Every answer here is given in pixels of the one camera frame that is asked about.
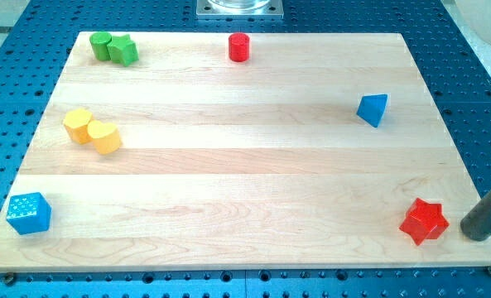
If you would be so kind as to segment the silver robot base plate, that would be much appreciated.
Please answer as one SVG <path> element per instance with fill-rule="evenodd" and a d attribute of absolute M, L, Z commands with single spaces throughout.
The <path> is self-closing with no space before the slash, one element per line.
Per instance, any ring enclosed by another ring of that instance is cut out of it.
<path fill-rule="evenodd" d="M 196 0 L 195 12 L 198 19 L 284 16 L 282 0 Z"/>

